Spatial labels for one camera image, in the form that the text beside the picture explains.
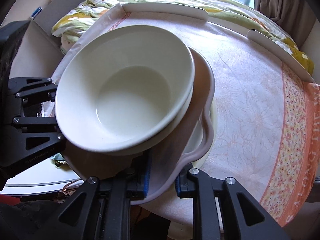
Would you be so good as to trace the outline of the cream bowl with lion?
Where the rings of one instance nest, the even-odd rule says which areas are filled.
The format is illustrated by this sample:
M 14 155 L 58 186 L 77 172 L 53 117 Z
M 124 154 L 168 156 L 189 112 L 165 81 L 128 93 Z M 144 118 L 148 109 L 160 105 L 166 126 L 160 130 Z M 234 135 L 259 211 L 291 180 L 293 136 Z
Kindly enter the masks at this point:
M 158 132 L 156 135 L 151 137 L 150 139 L 142 142 L 141 144 L 138 144 L 136 146 L 132 146 L 130 148 L 124 149 L 124 150 L 119 150 L 119 151 L 114 151 L 114 152 L 106 152 L 106 155 L 111 155 L 111 156 L 126 156 L 126 155 L 133 155 L 137 154 L 140 152 L 143 152 L 145 150 L 148 150 L 161 142 L 163 139 L 165 139 L 181 122 L 182 118 L 184 117 L 185 113 L 188 110 L 188 107 L 191 102 L 191 98 L 193 96 L 193 88 L 191 88 L 191 91 L 187 97 L 186 102 L 183 104 L 182 108 L 179 110 L 178 114 L 174 117 L 174 119 L 165 127 L 163 128 L 160 132 Z

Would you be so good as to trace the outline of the plain cream bowl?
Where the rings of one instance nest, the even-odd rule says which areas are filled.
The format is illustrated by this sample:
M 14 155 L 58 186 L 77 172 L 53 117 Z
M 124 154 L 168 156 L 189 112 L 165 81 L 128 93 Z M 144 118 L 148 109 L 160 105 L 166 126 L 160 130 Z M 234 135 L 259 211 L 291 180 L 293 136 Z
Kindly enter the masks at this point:
M 194 77 L 191 52 L 173 33 L 147 25 L 109 31 L 65 68 L 55 97 L 58 126 L 83 150 L 127 150 L 172 122 Z

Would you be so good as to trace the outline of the plain white plate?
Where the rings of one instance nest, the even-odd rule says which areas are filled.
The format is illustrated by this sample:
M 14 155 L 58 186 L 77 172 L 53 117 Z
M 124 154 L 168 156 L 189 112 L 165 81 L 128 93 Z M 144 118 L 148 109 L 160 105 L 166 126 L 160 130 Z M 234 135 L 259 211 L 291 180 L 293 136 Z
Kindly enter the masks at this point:
M 213 99 L 211 103 L 209 119 L 210 122 L 205 125 L 204 117 L 199 117 L 182 154 L 186 155 L 188 153 L 196 153 L 196 150 L 199 150 L 200 153 L 197 155 L 198 159 L 192 162 L 193 167 L 197 169 L 200 169 L 204 165 L 211 153 L 215 141 L 215 134 L 217 131 L 215 99 Z

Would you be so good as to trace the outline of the pink floral tablecloth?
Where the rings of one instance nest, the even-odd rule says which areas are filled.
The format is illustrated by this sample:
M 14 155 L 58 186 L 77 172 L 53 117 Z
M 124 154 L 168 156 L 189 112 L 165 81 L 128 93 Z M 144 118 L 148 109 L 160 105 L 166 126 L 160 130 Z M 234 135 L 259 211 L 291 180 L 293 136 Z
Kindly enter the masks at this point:
M 306 201 L 319 163 L 319 86 L 297 62 L 256 31 L 248 36 L 213 24 L 201 9 L 166 3 L 116 5 L 85 32 L 56 68 L 88 42 L 127 25 L 157 26 L 177 35 L 210 63 L 218 128 L 203 165 L 235 177 L 281 225 Z

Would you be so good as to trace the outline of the floral green yellow duvet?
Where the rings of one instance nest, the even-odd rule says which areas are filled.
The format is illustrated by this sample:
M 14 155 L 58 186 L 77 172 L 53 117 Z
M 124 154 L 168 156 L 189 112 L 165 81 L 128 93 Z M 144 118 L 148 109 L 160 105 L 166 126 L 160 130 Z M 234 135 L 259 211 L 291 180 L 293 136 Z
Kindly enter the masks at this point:
M 298 48 L 291 35 L 286 34 L 267 16 L 235 0 L 80 0 L 55 22 L 50 32 L 55 37 L 64 37 L 68 43 L 75 44 L 85 31 L 118 3 L 142 2 L 174 3 L 197 7 L 208 12 L 212 18 L 227 21 L 248 30 L 256 30 L 293 56 L 309 74 L 313 73 L 315 64 Z

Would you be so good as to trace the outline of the brown curtain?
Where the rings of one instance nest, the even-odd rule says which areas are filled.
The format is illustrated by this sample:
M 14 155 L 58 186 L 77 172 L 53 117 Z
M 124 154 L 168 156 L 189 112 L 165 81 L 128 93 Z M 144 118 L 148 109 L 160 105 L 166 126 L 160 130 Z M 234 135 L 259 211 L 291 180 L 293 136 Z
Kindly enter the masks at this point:
M 285 30 L 299 47 L 316 21 L 316 15 L 305 0 L 254 0 L 254 8 Z

